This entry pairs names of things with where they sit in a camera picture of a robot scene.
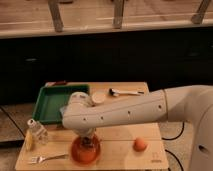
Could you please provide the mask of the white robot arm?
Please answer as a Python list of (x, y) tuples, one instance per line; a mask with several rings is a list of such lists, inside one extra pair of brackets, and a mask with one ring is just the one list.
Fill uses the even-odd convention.
[(83, 136), (98, 127), (162, 121), (191, 123), (188, 171), (213, 171), (213, 86), (163, 89), (97, 107), (75, 107), (71, 102), (62, 116), (65, 128)]

